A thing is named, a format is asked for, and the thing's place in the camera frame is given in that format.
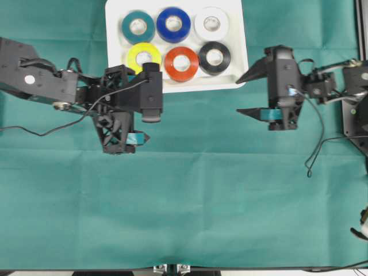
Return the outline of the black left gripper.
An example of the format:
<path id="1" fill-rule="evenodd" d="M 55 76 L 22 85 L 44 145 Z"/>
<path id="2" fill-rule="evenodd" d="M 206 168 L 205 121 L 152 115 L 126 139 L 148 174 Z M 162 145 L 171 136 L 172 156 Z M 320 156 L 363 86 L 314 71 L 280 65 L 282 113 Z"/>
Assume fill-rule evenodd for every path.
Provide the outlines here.
<path id="1" fill-rule="evenodd" d="M 76 65 L 76 71 L 78 80 L 85 85 L 77 88 L 82 102 L 75 103 L 75 113 L 84 114 L 99 97 L 104 96 L 89 113 L 100 113 L 92 119 L 103 152 L 110 155 L 134 154 L 136 147 L 144 145 L 150 137 L 135 130 L 134 113 L 123 112 L 118 94 L 106 96 L 127 86 L 129 77 L 134 77 L 134 71 L 124 65 L 107 68 L 101 77 L 84 74 L 80 65 Z"/>

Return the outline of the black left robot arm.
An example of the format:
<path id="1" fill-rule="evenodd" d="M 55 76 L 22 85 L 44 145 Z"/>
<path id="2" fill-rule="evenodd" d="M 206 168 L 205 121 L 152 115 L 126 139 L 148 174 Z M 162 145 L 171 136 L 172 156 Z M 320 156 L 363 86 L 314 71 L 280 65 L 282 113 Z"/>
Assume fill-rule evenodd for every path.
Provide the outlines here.
<path id="1" fill-rule="evenodd" d="M 150 138 L 134 127 L 136 113 L 146 123 L 159 122 L 163 111 L 163 79 L 157 63 L 141 72 L 119 65 L 101 76 L 85 74 L 72 57 L 58 70 L 39 57 L 33 46 L 1 38 L 1 91 L 19 99 L 91 117 L 104 153 L 133 154 Z"/>

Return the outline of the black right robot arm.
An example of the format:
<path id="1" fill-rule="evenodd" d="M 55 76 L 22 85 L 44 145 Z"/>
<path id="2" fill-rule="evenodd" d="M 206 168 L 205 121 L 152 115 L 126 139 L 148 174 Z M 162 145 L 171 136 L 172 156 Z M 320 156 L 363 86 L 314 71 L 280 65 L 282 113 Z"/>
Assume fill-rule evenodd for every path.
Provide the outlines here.
<path id="1" fill-rule="evenodd" d="M 339 102 L 342 105 L 343 135 L 367 155 L 367 61 L 349 59 L 327 66 L 312 66 L 302 73 L 293 49 L 284 45 L 266 48 L 236 82 L 265 78 L 268 106 L 238 109 L 237 112 L 266 122 L 271 131 L 289 131 L 298 127 L 304 102 L 317 112 L 318 105 Z"/>

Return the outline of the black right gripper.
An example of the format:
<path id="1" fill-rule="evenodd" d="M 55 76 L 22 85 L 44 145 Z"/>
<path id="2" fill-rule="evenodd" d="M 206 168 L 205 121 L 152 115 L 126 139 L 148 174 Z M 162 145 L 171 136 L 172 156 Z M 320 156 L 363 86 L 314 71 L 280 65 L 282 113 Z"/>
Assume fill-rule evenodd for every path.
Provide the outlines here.
<path id="1" fill-rule="evenodd" d="M 247 72 L 235 83 L 241 84 L 257 79 L 274 77 L 285 70 L 284 66 L 294 64 L 293 49 L 284 45 L 264 49 L 264 57 L 257 60 Z M 336 79 L 333 72 L 320 71 L 315 67 L 313 59 L 303 59 L 298 62 L 312 63 L 310 73 L 301 74 L 302 90 L 309 98 L 315 99 L 318 104 L 326 104 L 336 98 Z M 269 125 L 270 131 L 288 131 L 298 128 L 298 118 L 303 101 L 297 101 L 294 106 L 280 107 L 278 105 L 268 108 L 237 109 L 244 116 L 251 117 Z"/>

